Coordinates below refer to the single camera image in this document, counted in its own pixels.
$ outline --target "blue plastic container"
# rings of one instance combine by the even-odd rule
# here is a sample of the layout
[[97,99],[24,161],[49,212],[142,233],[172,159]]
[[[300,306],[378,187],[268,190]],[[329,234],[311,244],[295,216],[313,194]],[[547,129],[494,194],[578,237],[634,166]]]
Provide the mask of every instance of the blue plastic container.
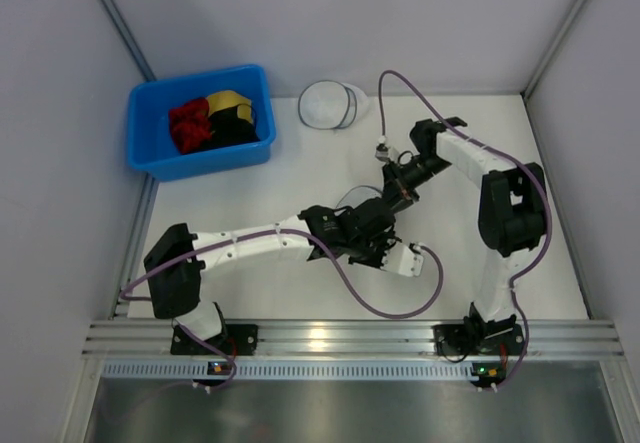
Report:
[[[169,110],[222,90],[234,90],[251,100],[260,141],[181,155],[169,135]],[[257,65],[143,83],[129,97],[129,165],[160,181],[264,163],[275,137],[267,78]]]

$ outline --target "yellow cloth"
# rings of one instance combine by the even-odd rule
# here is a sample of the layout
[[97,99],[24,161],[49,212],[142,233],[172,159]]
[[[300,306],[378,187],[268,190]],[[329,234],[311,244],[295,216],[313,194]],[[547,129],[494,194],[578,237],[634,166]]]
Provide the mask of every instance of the yellow cloth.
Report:
[[235,91],[218,91],[217,93],[207,96],[207,102],[209,103],[208,117],[216,111],[226,110],[227,108],[237,106],[238,118],[246,120],[253,125],[253,118],[251,117],[251,100],[236,93]]

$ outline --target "gray floor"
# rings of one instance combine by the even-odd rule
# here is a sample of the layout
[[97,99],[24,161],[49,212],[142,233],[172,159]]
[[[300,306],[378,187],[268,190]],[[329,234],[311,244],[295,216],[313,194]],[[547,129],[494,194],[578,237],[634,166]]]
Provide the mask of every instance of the gray floor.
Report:
[[[97,406],[127,412],[166,381],[105,380]],[[90,442],[622,441],[597,364],[530,363],[501,393],[466,383],[238,381],[166,390],[119,424],[94,409]]]

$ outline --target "robotic arm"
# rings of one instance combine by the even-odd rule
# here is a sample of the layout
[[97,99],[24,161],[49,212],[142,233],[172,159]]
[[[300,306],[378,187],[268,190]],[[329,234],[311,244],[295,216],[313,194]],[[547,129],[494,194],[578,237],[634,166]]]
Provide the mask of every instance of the robotic arm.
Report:
[[[466,126],[459,118],[447,121],[453,126]],[[531,250],[546,233],[540,196],[521,170],[447,132],[439,122],[417,122],[410,137],[418,154],[405,164],[389,157],[395,152],[385,142],[380,143],[377,156],[385,161],[382,195],[355,208],[312,206],[279,223],[221,233],[191,233],[185,223],[169,228],[145,258],[147,271],[189,251],[217,243],[220,247],[149,278],[155,317],[175,318],[198,338],[216,346],[224,336],[224,319],[216,304],[200,299],[201,274],[214,268],[215,274],[220,274],[272,260],[326,257],[307,238],[286,230],[313,235],[334,256],[347,255],[350,264],[419,276],[423,264],[419,244],[405,244],[398,238],[395,215],[419,200],[418,186],[454,166],[480,189],[478,228],[489,248],[478,295],[465,318],[466,338],[479,344],[511,331],[516,318],[509,278],[526,264]],[[544,185],[540,166],[526,166]]]

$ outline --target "white wall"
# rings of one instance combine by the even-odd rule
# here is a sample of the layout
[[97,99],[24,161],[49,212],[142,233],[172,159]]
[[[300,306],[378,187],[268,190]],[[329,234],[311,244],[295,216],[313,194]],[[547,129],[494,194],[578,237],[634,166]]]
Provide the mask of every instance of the white wall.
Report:
[[590,301],[640,383],[640,0],[592,0],[530,104]]
[[140,188],[124,111],[140,76],[97,0],[0,0],[0,428],[51,442],[104,317]]
[[387,67],[429,92],[520,92],[571,2],[117,1],[158,77],[255,62],[296,96],[322,78],[373,93]]

